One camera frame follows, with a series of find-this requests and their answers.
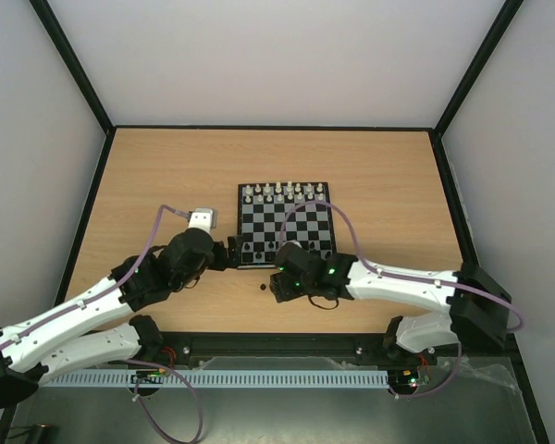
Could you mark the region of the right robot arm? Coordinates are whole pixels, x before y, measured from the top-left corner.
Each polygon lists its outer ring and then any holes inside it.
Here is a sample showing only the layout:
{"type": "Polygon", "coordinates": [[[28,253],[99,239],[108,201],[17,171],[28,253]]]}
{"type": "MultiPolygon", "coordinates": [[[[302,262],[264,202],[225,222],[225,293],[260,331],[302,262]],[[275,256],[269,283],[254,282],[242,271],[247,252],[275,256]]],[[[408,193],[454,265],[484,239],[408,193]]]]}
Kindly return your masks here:
{"type": "Polygon", "coordinates": [[[397,302],[424,310],[390,321],[383,345],[395,362],[451,344],[491,353],[504,349],[512,298],[479,265],[464,264],[458,271],[413,270],[345,253],[321,258],[294,242],[278,251],[275,265],[269,288],[278,302],[322,297],[397,302]]]}

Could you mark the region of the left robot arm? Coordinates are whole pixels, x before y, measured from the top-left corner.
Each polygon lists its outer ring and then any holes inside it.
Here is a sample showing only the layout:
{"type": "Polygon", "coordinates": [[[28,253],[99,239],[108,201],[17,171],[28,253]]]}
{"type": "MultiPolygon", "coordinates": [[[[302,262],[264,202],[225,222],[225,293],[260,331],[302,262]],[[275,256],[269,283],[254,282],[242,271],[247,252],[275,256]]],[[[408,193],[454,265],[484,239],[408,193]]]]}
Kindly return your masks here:
{"type": "Polygon", "coordinates": [[[0,409],[28,399],[47,382],[113,361],[151,361],[163,347],[139,311],[187,289],[207,270],[237,265],[242,239],[215,241],[189,228],[167,245],[131,256],[81,295],[28,321],[0,327],[0,409]]]}

